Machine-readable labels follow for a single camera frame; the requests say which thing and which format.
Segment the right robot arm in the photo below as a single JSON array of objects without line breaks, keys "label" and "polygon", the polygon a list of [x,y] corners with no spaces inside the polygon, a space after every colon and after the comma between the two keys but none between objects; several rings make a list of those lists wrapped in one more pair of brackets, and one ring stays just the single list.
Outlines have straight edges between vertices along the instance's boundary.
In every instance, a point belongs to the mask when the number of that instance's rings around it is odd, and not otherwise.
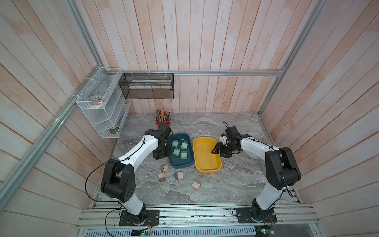
[{"label": "right robot arm", "polygon": [[234,154],[249,152],[265,161],[267,184],[263,191],[252,201],[251,217],[256,222],[262,222],[273,213],[275,203],[289,187],[301,179],[301,172],[288,147],[275,147],[253,138],[250,135],[221,137],[212,154],[223,158],[231,158]]}]

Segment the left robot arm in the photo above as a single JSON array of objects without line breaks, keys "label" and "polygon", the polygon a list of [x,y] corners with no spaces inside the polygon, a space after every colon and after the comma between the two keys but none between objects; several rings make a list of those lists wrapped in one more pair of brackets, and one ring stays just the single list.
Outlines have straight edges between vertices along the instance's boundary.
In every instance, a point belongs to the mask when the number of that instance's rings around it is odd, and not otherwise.
[{"label": "left robot arm", "polygon": [[149,129],[128,153],[105,164],[101,192],[119,201],[131,215],[140,215],[144,207],[135,194],[135,171],[150,154],[156,160],[171,156],[171,148],[166,143],[170,133],[171,128],[164,124],[158,129]]}]

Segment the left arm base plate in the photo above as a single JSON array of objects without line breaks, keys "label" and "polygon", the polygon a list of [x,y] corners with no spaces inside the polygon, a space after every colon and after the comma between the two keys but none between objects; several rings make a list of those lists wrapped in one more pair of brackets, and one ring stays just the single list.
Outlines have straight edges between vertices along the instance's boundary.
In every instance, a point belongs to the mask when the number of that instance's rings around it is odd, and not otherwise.
[{"label": "left arm base plate", "polygon": [[120,226],[157,226],[159,224],[160,211],[158,209],[143,209],[139,215],[132,215],[126,210],[121,213]]}]

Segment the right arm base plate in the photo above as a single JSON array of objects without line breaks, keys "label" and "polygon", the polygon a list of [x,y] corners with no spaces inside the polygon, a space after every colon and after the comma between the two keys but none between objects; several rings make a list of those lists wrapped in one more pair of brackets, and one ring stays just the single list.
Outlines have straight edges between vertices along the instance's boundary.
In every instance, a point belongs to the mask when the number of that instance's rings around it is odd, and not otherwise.
[{"label": "right arm base plate", "polygon": [[276,223],[274,208],[261,210],[259,207],[238,207],[233,209],[233,215],[239,223]]}]

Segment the green plug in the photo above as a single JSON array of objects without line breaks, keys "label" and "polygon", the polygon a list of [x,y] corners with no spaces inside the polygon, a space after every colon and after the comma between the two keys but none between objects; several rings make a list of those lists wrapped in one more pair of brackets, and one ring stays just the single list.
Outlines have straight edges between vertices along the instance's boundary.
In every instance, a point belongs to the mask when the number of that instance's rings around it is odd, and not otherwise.
[{"label": "green plug", "polygon": [[175,148],[174,151],[173,151],[173,155],[176,156],[176,157],[178,157],[180,155],[180,153],[181,153],[181,150],[178,149],[178,148]]},{"label": "green plug", "polygon": [[187,160],[188,159],[188,153],[187,151],[181,151],[181,159]]},{"label": "green plug", "polygon": [[181,143],[181,149],[186,150],[188,148],[188,143],[186,141],[183,141]]},{"label": "green plug", "polygon": [[180,142],[179,142],[178,140],[173,140],[171,146],[172,146],[173,148],[178,148],[178,147],[179,147],[179,144],[180,144]]}]

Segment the teal storage box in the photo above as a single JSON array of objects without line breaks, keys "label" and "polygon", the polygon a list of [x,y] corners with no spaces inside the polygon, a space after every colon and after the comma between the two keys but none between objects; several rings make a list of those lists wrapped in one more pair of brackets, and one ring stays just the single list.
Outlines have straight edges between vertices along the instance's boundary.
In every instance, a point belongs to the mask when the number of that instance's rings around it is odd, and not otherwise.
[{"label": "teal storage box", "polygon": [[[178,140],[180,142],[178,149],[180,149],[181,151],[187,151],[187,153],[188,153],[188,159],[187,160],[181,159],[181,155],[179,155],[178,157],[173,155],[173,151],[175,149],[171,146],[173,140]],[[181,143],[183,141],[186,141],[188,143],[188,148],[186,150],[181,149]],[[176,133],[176,134],[170,135],[168,140],[167,140],[167,143],[171,146],[172,155],[169,157],[169,163],[173,168],[175,168],[175,169],[187,168],[187,167],[190,167],[193,165],[194,154],[193,154],[191,139],[190,139],[190,136],[188,134]]]}]

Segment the yellow storage box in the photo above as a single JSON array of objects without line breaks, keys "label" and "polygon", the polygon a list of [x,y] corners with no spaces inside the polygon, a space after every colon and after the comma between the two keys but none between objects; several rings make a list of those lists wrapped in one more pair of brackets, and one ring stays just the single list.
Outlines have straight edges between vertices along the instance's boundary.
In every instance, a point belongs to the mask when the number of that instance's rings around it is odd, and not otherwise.
[{"label": "yellow storage box", "polygon": [[212,154],[217,142],[212,137],[198,137],[193,143],[195,167],[199,173],[216,173],[222,168],[219,154]]}]

